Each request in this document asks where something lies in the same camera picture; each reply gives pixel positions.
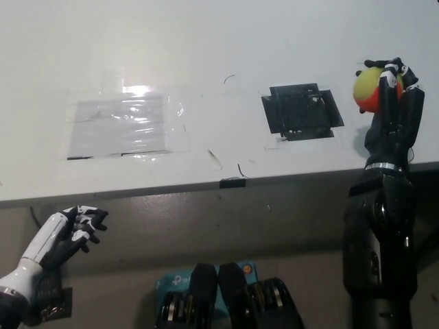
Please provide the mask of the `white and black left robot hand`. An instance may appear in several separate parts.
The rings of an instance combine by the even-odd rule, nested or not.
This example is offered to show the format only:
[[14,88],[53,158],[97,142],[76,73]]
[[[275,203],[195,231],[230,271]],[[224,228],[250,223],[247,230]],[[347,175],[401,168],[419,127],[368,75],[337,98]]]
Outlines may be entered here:
[[43,277],[65,264],[77,252],[89,252],[98,244],[97,231],[108,211],[92,206],[73,206],[52,214],[36,233],[14,271],[1,278],[1,292],[30,303]]

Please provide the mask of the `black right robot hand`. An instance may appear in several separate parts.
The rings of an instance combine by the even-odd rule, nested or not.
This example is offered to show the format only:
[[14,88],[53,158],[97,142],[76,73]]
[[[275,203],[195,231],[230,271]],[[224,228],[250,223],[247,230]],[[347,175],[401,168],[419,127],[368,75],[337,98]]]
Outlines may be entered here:
[[353,87],[359,112],[373,114],[364,139],[369,153],[364,170],[405,172],[422,119],[425,92],[399,57],[365,60],[364,66],[356,72]]

